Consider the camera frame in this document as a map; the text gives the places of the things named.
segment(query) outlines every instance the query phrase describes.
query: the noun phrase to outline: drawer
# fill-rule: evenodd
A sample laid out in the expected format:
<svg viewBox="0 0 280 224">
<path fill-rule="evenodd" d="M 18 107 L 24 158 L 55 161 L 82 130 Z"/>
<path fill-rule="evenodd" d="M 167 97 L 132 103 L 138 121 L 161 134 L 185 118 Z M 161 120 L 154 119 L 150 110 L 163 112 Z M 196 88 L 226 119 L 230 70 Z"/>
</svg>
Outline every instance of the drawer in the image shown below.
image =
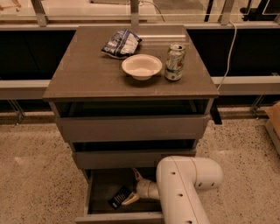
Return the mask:
<svg viewBox="0 0 280 224">
<path fill-rule="evenodd" d="M 144 178 L 155 181 L 156 168 L 138 168 Z M 136 184 L 131 169 L 107 169 L 91 171 L 88 182 L 85 212 L 76 218 L 76 223 L 94 224 L 164 224 L 158 200 L 140 199 L 128 206 L 114 209 L 109 200 L 126 186 L 131 191 Z"/>
<path fill-rule="evenodd" d="M 203 115 L 208 99 L 55 102 L 60 117 Z"/>
<path fill-rule="evenodd" d="M 79 169 L 155 167 L 167 156 L 193 157 L 194 140 L 73 143 L 73 160 Z"/>
<path fill-rule="evenodd" d="M 210 115 L 58 118 L 66 142 L 202 138 Z"/>
</svg>

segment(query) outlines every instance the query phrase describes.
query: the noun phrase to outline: aluminum can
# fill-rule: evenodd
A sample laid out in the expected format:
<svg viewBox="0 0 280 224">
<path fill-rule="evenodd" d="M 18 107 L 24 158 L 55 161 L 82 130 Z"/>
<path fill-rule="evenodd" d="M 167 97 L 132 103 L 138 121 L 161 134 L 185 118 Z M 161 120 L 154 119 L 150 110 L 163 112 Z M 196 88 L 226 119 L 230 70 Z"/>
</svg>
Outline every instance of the aluminum can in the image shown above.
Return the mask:
<svg viewBox="0 0 280 224">
<path fill-rule="evenodd" d="M 165 78 L 170 81 L 181 79 L 183 73 L 186 48 L 180 44 L 172 44 L 167 52 Z"/>
</svg>

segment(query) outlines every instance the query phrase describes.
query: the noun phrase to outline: floor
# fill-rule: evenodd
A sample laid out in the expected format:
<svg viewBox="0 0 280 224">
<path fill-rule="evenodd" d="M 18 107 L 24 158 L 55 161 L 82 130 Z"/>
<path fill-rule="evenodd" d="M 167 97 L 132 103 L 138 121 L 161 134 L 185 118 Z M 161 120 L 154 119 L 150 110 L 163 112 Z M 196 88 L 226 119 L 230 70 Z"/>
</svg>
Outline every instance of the floor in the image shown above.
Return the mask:
<svg viewBox="0 0 280 224">
<path fill-rule="evenodd" d="M 265 116 L 221 111 L 210 121 L 197 157 L 223 171 L 217 190 L 199 197 L 213 224 L 280 223 L 280 157 Z M 83 215 L 87 183 L 75 167 L 50 113 L 27 115 L 20 125 L 0 114 L 0 223 L 74 223 Z"/>
</svg>

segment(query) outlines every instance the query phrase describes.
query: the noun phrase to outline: white cable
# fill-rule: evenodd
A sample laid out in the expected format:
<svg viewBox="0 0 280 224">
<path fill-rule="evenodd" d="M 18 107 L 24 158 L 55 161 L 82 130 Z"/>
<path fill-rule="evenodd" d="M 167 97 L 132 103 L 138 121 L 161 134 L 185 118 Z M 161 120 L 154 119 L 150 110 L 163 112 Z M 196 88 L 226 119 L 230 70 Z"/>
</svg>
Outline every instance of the white cable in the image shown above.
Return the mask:
<svg viewBox="0 0 280 224">
<path fill-rule="evenodd" d="M 164 22 L 165 22 L 165 19 L 164 19 L 164 17 L 163 17 L 163 14 L 161 13 L 161 10 L 158 8 L 158 6 L 157 6 L 156 4 L 154 4 L 154 3 L 152 3 L 152 2 L 144 1 L 144 0 L 139 0 L 139 3 L 153 4 L 153 5 L 157 8 L 157 10 L 158 10 L 158 12 L 159 12 L 161 18 L 162 18 L 162 19 L 164 20 Z"/>
<path fill-rule="evenodd" d="M 229 49 L 229 53 L 228 53 L 228 57 L 227 57 L 227 71 L 225 72 L 224 74 L 224 77 L 222 78 L 219 86 L 217 87 L 217 89 L 219 90 L 223 81 L 226 79 L 227 75 L 228 75 L 228 71 L 229 71 L 229 67 L 230 67 L 230 60 L 231 60 L 231 52 L 233 51 L 233 48 L 234 48 L 234 44 L 235 44 L 235 39 L 236 39 L 236 34 L 237 34 L 237 27 L 236 25 L 229 21 L 229 23 L 234 27 L 234 38 L 233 38 L 233 41 L 231 43 L 231 46 L 230 46 L 230 49 Z"/>
</svg>

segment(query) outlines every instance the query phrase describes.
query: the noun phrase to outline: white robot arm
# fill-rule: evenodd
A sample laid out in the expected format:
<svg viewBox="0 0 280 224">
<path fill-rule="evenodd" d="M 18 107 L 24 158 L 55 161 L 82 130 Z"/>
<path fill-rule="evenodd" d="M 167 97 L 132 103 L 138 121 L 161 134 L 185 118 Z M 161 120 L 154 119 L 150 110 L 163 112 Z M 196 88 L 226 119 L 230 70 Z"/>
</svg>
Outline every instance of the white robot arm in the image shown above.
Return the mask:
<svg viewBox="0 0 280 224">
<path fill-rule="evenodd" d="M 137 186 L 122 204 L 139 198 L 160 200 L 165 224 L 210 224 L 196 189 L 217 188 L 223 179 L 221 167 L 202 157 L 165 157 L 157 165 L 157 183 L 134 169 Z"/>
</svg>

